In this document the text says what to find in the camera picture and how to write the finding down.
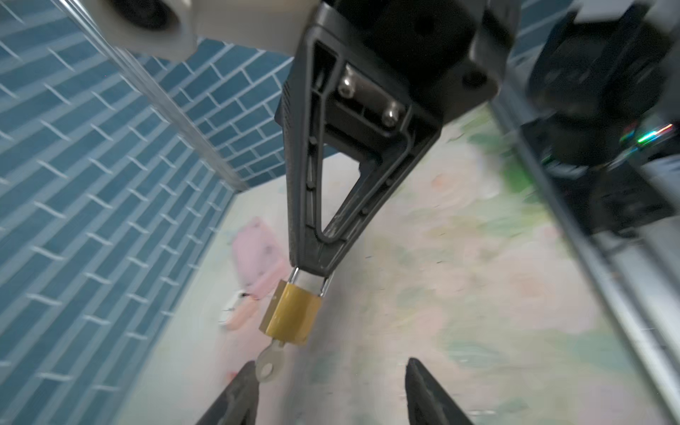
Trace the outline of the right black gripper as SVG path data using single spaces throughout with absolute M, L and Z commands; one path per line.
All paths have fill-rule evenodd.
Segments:
M 330 277 L 437 141 L 439 118 L 499 95 L 520 17 L 520 2 L 496 0 L 316 8 L 277 112 L 292 267 Z

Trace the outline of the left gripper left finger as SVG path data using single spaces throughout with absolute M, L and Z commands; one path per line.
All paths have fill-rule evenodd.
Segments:
M 256 363 L 249 361 L 208 407 L 196 425 L 254 425 L 260 401 Z

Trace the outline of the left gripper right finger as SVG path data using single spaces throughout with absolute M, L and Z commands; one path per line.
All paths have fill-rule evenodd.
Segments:
M 408 360 L 405 389 L 411 425 L 473 425 L 419 359 Z

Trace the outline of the small brass padlock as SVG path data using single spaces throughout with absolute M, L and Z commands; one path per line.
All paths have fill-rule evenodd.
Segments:
M 317 276 L 294 267 L 287 280 L 277 285 L 264 313 L 260 331 L 286 345 L 304 345 L 334 274 Z

